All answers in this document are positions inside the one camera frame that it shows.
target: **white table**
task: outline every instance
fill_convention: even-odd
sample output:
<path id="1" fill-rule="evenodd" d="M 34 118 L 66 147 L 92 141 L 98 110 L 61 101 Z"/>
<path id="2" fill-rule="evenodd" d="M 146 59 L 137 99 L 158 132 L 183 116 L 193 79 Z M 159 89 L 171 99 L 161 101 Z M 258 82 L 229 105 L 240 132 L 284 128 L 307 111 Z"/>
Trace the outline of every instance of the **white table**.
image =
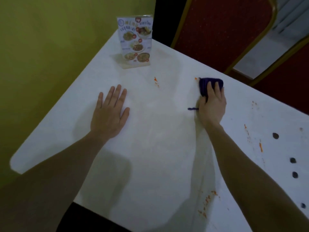
<path id="1" fill-rule="evenodd" d="M 206 132 L 187 110 L 199 98 L 194 78 L 214 77 L 224 81 L 226 132 L 297 206 L 309 207 L 307 115 L 155 40 L 150 66 L 123 70 L 118 53 L 115 33 L 14 154 L 13 170 L 23 173 L 83 137 L 98 93 L 121 84 L 130 117 L 96 157 L 75 202 L 136 232 L 250 231 Z"/>

